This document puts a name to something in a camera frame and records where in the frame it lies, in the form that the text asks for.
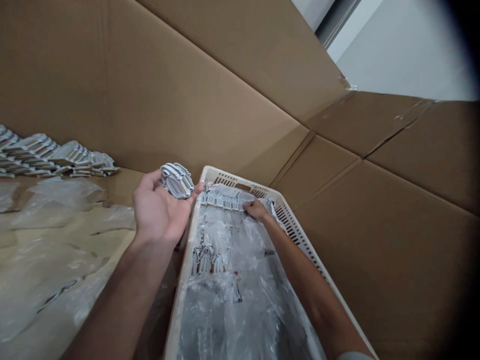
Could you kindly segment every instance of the white plastic crate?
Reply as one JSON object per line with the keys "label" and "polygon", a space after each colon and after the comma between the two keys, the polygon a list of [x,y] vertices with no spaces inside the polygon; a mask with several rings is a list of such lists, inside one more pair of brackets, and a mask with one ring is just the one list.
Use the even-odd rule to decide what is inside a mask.
{"label": "white plastic crate", "polygon": [[[343,305],[346,313],[350,317],[361,338],[363,339],[373,356],[378,359],[377,354],[367,340],[367,337],[360,328],[357,320],[355,320],[354,315],[350,311],[347,303],[345,302],[344,298],[335,286],[335,283],[330,277],[328,271],[325,269],[323,263],[320,261],[319,256],[315,252],[307,235],[300,226],[292,209],[290,209],[290,206],[287,204],[282,194],[269,187],[235,176],[212,166],[205,166],[203,168],[200,181],[205,183],[213,182],[214,184],[224,184],[229,187],[239,188],[255,195],[257,198],[274,199],[275,212],[281,222],[285,225],[288,236],[303,251],[303,253],[310,259],[310,261],[316,266],[318,271],[326,279],[327,283],[331,286],[333,292],[336,294],[341,304]],[[168,335],[165,343],[163,357],[164,359],[168,360],[176,359],[179,350],[182,315],[184,312],[185,297],[187,295],[187,287],[190,278],[190,271],[192,268],[191,254],[197,238],[196,231],[199,223],[199,213],[201,207],[200,200],[201,199],[199,196],[196,200],[195,207],[191,216],[191,223],[189,227],[190,230],[188,234],[188,240],[185,246],[185,256],[183,258],[183,264],[181,266],[180,277],[178,280],[178,287],[175,294],[175,301],[173,304],[173,310],[171,312],[170,326],[168,329]]]}

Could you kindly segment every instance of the right hand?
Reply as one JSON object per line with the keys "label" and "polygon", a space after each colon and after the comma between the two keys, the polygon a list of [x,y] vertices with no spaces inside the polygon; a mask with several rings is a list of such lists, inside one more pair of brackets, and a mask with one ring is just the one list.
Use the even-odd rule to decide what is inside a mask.
{"label": "right hand", "polygon": [[261,222],[270,216],[269,212],[267,211],[265,206],[260,202],[260,200],[255,200],[255,201],[243,204],[243,209],[248,214],[250,214],[250,216],[257,218]]}

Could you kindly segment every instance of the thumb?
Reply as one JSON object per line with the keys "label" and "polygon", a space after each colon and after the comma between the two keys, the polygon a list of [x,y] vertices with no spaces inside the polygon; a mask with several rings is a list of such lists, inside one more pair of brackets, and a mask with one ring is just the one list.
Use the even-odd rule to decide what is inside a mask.
{"label": "thumb", "polygon": [[193,189],[193,191],[191,192],[191,195],[189,198],[186,199],[186,201],[188,201],[188,203],[191,205],[194,203],[194,201],[197,199],[197,197],[202,193],[202,191],[204,190],[204,187],[205,187],[205,184],[203,182],[199,182],[195,188]]}

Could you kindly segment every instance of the cardboard wall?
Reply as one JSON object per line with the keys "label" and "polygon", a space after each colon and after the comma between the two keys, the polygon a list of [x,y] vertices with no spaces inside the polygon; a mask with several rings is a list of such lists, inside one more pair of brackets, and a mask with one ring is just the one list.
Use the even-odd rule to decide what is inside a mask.
{"label": "cardboard wall", "polygon": [[364,158],[432,105],[418,97],[350,91],[305,125]]}
{"label": "cardboard wall", "polygon": [[436,354],[476,216],[366,160],[295,215],[380,359]]}
{"label": "cardboard wall", "polygon": [[5,1],[0,22],[2,123],[21,136],[268,185],[308,133],[134,0]]}
{"label": "cardboard wall", "polygon": [[295,211],[310,196],[359,160],[353,153],[315,135],[275,189],[281,192]]}
{"label": "cardboard wall", "polygon": [[452,328],[479,225],[477,110],[349,94],[275,183],[380,359],[436,356]]}
{"label": "cardboard wall", "polygon": [[301,123],[349,87],[290,0],[138,0]]}
{"label": "cardboard wall", "polygon": [[107,127],[102,2],[0,1],[0,123],[101,150]]}
{"label": "cardboard wall", "polygon": [[368,159],[479,215],[477,107],[437,103]]}

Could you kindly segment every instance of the plastic component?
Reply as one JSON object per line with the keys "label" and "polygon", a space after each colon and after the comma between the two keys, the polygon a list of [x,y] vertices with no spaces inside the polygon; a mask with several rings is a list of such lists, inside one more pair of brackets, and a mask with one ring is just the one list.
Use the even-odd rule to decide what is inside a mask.
{"label": "plastic component", "polygon": [[177,199],[189,198],[194,189],[191,174],[178,162],[167,162],[160,167],[163,186]]}

